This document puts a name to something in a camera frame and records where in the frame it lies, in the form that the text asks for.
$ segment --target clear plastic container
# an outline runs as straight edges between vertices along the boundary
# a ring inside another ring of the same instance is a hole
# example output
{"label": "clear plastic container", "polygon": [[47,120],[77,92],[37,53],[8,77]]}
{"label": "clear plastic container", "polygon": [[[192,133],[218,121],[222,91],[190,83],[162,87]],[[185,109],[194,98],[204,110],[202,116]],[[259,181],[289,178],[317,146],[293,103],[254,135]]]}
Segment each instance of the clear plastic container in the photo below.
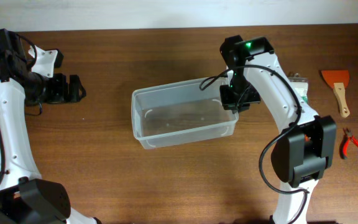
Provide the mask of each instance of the clear plastic container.
{"label": "clear plastic container", "polygon": [[204,79],[136,90],[132,94],[132,128],[145,149],[230,136],[238,114],[222,107],[216,80],[204,91]]}

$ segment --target red-handled pliers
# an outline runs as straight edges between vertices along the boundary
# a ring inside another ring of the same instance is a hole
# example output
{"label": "red-handled pliers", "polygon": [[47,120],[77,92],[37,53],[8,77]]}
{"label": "red-handled pliers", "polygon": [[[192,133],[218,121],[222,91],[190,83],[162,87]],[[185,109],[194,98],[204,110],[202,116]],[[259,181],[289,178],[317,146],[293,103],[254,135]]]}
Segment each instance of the red-handled pliers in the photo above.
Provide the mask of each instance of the red-handled pliers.
{"label": "red-handled pliers", "polygon": [[342,148],[343,159],[347,159],[347,147],[349,146],[349,141],[352,141],[358,147],[358,140],[353,136],[352,132],[349,129],[343,129],[346,134],[346,141]]}

